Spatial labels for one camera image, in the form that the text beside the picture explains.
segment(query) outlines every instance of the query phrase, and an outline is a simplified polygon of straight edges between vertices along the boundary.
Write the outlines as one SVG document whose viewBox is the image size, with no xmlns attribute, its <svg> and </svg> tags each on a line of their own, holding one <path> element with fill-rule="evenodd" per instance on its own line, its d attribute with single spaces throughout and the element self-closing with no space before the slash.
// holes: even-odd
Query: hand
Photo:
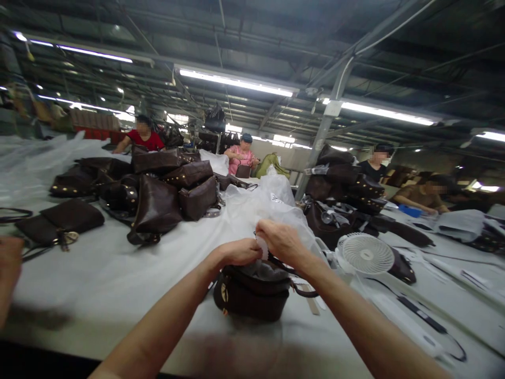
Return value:
<svg viewBox="0 0 505 379">
<path fill-rule="evenodd" d="M 298 271 L 302 271 L 304 264 L 313 257 L 301 243 L 296 230 L 289 225 L 260 220 L 256 235 L 266 241 L 274 256 Z"/>
<path fill-rule="evenodd" d="M 221 265 L 245 266 L 261 259 L 262 251 L 254 238 L 225 243 L 214 250 L 220 255 Z"/>
</svg>

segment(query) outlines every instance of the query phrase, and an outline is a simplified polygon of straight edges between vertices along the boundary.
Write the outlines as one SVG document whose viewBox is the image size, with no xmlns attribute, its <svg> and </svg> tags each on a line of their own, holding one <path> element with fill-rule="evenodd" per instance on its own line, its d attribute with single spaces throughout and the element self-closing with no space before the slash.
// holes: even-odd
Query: white fan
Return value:
<svg viewBox="0 0 505 379">
<path fill-rule="evenodd" d="M 395 263 L 391 248 L 366 233 L 351 233 L 341 237 L 336 253 L 338 264 L 346 274 L 358 271 L 379 275 L 389 271 Z"/>
</svg>

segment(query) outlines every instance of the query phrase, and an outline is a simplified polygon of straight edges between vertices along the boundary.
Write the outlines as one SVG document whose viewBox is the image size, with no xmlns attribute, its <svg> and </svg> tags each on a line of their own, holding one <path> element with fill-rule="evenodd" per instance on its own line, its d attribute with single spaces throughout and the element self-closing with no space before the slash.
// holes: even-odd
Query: handbag handle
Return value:
<svg viewBox="0 0 505 379">
<path fill-rule="evenodd" d="M 300 274 L 298 274 L 298 272 L 292 268 L 287 268 L 284 263 L 282 263 L 280 260 L 278 260 L 277 258 L 275 258 L 271 252 L 268 252 L 268 260 L 270 262 L 272 262 L 273 264 L 275 264 L 277 267 L 279 268 L 282 268 L 284 271 L 292 274 L 292 275 L 296 275 L 298 276 L 299 278 L 302 278 L 300 276 Z M 293 281 L 291 281 L 291 285 L 293 287 L 293 289 L 295 290 L 295 292 L 302 296 L 302 297 L 308 297 L 308 298 L 312 298 L 312 297 L 317 297 L 319 296 L 319 294 L 316 292 L 316 291 L 303 291 L 303 290 L 300 290 L 297 286 L 296 283 L 294 283 Z"/>
<path fill-rule="evenodd" d="M 0 210 L 9 210 L 9 211 L 14 211 L 14 212 L 25 214 L 23 216 L 3 216 L 3 217 L 0 217 L 0 224 L 14 223 L 14 222 L 18 222 L 18 221 L 24 220 L 25 218 L 29 218 L 29 217 L 33 216 L 32 211 L 23 210 L 23 209 L 19 209 L 19 208 L 0 208 Z"/>
</svg>

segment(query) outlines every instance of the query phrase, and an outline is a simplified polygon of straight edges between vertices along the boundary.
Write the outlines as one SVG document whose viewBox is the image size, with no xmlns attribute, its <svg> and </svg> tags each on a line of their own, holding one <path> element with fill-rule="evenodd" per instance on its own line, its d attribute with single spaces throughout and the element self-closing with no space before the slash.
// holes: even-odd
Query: woman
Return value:
<svg viewBox="0 0 505 379">
<path fill-rule="evenodd" d="M 228 172 L 231 175 L 236 175 L 238 166 L 245 165 L 255 169 L 259 163 L 251 149 L 253 137 L 249 133 L 242 134 L 240 138 L 240 146 L 235 145 L 225 151 L 225 155 L 230 159 L 230 167 Z"/>
<path fill-rule="evenodd" d="M 136 129 L 129 132 L 125 138 L 119 142 L 113 154 L 121 154 L 128 145 L 145 146 L 149 151 L 165 150 L 165 145 L 161 141 L 159 135 L 153 132 L 150 128 L 149 117 L 144 115 L 137 116 Z"/>
</svg>

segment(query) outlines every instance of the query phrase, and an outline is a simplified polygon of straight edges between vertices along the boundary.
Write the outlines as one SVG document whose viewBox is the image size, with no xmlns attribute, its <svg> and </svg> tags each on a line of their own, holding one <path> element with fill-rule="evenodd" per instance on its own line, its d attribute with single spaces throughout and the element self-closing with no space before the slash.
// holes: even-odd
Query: hat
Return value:
<svg viewBox="0 0 505 379">
<path fill-rule="evenodd" d="M 253 137 L 249 133 L 242 134 L 240 139 L 245 143 L 253 143 Z"/>
<path fill-rule="evenodd" d="M 447 189 L 450 192 L 459 190 L 459 187 L 456 184 L 456 181 L 450 175 L 445 175 L 445 174 L 432 175 L 428 178 L 428 181 L 435 182 L 441 186 L 447 187 Z"/>
</svg>

